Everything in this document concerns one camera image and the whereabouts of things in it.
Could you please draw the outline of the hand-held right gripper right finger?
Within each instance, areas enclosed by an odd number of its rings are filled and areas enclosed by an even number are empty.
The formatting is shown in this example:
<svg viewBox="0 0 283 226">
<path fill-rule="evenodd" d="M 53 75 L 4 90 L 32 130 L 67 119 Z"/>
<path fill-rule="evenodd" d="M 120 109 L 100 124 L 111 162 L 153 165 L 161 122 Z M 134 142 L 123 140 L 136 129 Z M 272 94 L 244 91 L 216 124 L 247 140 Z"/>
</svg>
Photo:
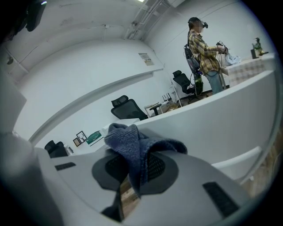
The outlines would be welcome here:
<svg viewBox="0 0 283 226">
<path fill-rule="evenodd" d="M 210 226 L 249 200 L 234 180 L 204 160 L 172 151 L 152 153 L 141 187 L 141 226 Z"/>
</svg>

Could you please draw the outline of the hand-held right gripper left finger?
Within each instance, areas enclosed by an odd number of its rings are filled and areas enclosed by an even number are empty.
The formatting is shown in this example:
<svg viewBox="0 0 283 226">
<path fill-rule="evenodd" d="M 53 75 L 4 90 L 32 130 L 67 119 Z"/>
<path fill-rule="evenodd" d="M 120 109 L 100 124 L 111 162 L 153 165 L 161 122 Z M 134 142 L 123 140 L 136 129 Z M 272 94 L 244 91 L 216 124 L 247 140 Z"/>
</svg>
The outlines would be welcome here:
<svg viewBox="0 0 283 226">
<path fill-rule="evenodd" d="M 126 160 L 112 150 L 48 158 L 50 174 L 76 214 L 121 214 L 120 185 L 127 177 Z"/>
</svg>

